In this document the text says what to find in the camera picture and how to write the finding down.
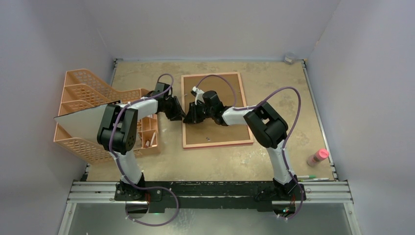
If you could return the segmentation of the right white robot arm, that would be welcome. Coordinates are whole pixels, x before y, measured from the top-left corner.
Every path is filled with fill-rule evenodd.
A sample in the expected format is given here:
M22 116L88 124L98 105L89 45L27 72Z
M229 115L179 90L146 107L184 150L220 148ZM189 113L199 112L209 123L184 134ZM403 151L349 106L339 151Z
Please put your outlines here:
M221 126L248 126L257 142L269 154L276 196L287 199L294 193L302 194L302 187L291 168L286 150L291 131L287 122L267 101L256 106L236 108L225 106L215 91L204 92L194 87L191 93L195 100L189 105L184 123L197 124L210 118Z

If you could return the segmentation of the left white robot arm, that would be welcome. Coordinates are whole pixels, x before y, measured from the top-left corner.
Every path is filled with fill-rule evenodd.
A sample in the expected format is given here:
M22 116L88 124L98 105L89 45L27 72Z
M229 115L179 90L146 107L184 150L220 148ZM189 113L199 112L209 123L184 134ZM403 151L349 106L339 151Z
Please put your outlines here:
M164 113L170 121L181 121L183 109L172 94L172 85L157 82L155 89L139 100L124 105L108 104L98 128L97 142L110 152L121 173L122 190L133 200L142 199L145 179L134 154L138 121L149 115Z

